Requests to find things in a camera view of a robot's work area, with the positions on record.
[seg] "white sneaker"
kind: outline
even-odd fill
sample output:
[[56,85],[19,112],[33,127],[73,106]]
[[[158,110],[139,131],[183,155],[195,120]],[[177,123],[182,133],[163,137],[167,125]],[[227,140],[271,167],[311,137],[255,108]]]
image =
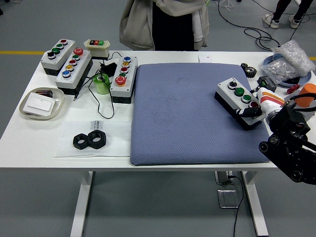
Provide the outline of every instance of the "white sneaker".
[[266,14],[263,17],[263,22],[267,23],[272,29],[278,28],[278,20],[272,20],[273,15]]
[[291,15],[288,19],[291,22],[291,28],[296,29],[298,25],[300,24],[299,20],[294,20],[294,15]]

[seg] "gear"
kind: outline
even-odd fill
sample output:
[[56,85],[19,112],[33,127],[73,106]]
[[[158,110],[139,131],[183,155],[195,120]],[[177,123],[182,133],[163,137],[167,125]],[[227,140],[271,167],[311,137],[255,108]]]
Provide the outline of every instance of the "gear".
[[246,77],[248,78],[254,78],[257,73],[257,70],[253,67],[247,67],[244,69],[244,71],[245,71]]
[[248,64],[246,64],[246,63],[242,63],[240,66],[242,67],[242,69],[243,69],[243,70],[245,70],[245,68],[247,68],[247,67],[248,67]]

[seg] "green tape roll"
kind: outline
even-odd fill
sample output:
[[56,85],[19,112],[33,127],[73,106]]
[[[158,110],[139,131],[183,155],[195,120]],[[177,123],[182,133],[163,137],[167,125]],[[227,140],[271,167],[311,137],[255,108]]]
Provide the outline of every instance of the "green tape roll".
[[98,74],[93,77],[93,83],[97,89],[97,92],[101,95],[105,95],[109,93],[109,88],[111,85],[108,75],[102,74],[102,76],[104,81],[101,78],[101,74]]

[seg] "white tray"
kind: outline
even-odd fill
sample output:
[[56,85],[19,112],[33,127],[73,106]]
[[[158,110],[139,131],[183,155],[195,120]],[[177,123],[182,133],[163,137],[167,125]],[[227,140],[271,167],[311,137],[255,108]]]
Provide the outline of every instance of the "white tray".
[[[25,106],[26,101],[29,98],[29,95],[31,92],[35,93],[38,90],[51,90],[53,92],[53,98],[56,100],[53,110],[50,115],[48,116],[36,116],[36,115],[30,115],[26,112],[23,111],[23,108]],[[39,87],[36,89],[31,90],[22,100],[19,110],[21,114],[23,114],[25,117],[30,118],[30,119],[39,119],[39,120],[46,120],[46,119],[51,119],[52,117],[56,116],[64,102],[65,94],[62,90],[57,89],[57,88],[49,88],[49,87]]]

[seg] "hex nut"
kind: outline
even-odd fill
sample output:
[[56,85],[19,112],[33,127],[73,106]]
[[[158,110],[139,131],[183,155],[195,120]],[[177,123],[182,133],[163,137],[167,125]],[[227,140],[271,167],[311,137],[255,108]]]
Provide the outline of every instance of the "hex nut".
[[88,136],[83,134],[83,133],[78,134],[77,136],[74,136],[73,145],[74,145],[74,147],[76,147],[79,150],[82,150],[82,149],[88,147],[89,146]]
[[107,142],[107,136],[103,131],[94,130],[88,134],[88,145],[94,149],[100,149],[105,146]]

